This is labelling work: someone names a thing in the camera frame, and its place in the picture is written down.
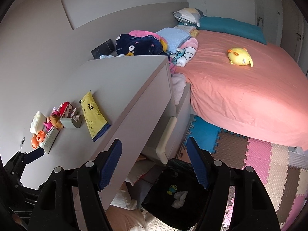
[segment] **white desk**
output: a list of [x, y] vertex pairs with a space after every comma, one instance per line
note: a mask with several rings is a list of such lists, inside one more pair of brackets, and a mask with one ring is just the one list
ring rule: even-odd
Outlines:
[[22, 182], [37, 188], [56, 166], [64, 169], [79, 167], [93, 160], [118, 138], [123, 145], [122, 155], [110, 184], [100, 193], [106, 209], [172, 97], [167, 58], [134, 56], [88, 61], [68, 77], [46, 103], [54, 106], [69, 101], [78, 105], [90, 90], [109, 119], [110, 129], [93, 142], [85, 122], [79, 129], [64, 128], [50, 153], [26, 166]]

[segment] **pink duvet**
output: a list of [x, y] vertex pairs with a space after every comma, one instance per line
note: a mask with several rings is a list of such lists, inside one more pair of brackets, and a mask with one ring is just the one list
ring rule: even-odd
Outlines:
[[[308, 80], [282, 48], [200, 31], [195, 57], [176, 72], [191, 84], [191, 104], [205, 121], [229, 131], [308, 149]], [[230, 64], [227, 50], [247, 48], [254, 66]]]

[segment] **light blue blanket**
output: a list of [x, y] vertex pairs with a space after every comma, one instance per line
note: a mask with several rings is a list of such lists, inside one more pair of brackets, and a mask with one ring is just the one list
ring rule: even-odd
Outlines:
[[175, 54], [177, 48], [191, 38], [188, 32], [177, 28], [163, 28], [157, 34], [166, 40], [168, 44], [167, 52], [171, 54]]

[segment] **patterned pillow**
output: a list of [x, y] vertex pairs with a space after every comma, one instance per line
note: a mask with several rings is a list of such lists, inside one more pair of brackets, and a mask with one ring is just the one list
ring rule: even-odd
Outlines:
[[176, 12], [172, 12], [175, 19], [182, 23], [191, 23], [200, 27], [199, 19], [203, 17], [202, 11], [196, 8], [184, 8]]

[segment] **desk drawer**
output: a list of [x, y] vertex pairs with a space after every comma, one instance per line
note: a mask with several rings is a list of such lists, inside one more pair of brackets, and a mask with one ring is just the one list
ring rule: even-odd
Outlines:
[[[110, 184], [99, 192], [104, 209], [112, 202], [171, 99], [168, 76], [167, 67], [163, 66], [106, 146], [108, 149], [114, 139], [122, 141], [122, 155]], [[75, 210], [81, 210], [79, 195], [75, 198]]]

